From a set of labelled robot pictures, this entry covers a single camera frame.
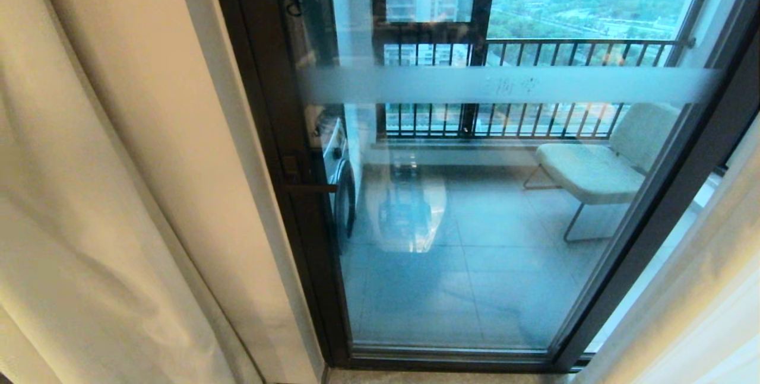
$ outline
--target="metal railing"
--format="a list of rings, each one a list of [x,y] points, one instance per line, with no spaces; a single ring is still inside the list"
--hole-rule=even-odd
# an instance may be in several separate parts
[[[485,66],[672,66],[691,46],[677,40],[486,40]],[[472,65],[473,45],[399,43],[383,49],[386,65]],[[386,103],[378,138],[606,139],[624,103]]]

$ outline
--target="washing machine door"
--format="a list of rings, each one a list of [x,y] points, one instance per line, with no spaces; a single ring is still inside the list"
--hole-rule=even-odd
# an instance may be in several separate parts
[[[337,191],[335,192],[333,217],[337,231],[338,247],[345,252],[356,219],[356,181],[349,160],[340,160],[337,168]]]

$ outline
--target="door frame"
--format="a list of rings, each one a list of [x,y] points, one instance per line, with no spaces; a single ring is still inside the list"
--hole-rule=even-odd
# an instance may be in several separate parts
[[[727,67],[713,100],[690,113],[694,129],[681,131],[679,154],[665,156],[638,208],[623,228],[627,243],[620,255],[601,265],[594,294],[578,309],[554,348],[549,362],[529,357],[506,360],[462,357],[459,360],[384,360],[351,357],[340,261],[332,233],[325,186],[320,185],[321,155],[309,148],[307,127],[280,0],[219,0],[233,53],[258,131],[264,158],[283,217],[299,279],[306,295],[318,343],[330,367],[385,370],[442,370],[511,373],[567,373],[587,363],[584,349],[654,257],[668,233],[711,170],[741,136],[741,128],[758,110],[752,98],[725,95],[739,63],[757,32],[758,12]]]

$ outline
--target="glass sliding door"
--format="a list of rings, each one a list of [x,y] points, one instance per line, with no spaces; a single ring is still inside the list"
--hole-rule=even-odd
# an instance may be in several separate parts
[[[572,367],[698,189],[663,200],[750,26],[712,3],[752,2],[230,1],[328,361],[522,371]]]

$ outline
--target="door handle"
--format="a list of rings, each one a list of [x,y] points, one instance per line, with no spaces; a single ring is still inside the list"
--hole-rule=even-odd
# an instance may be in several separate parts
[[[325,194],[337,192],[335,184],[285,184],[285,191],[291,194]]]

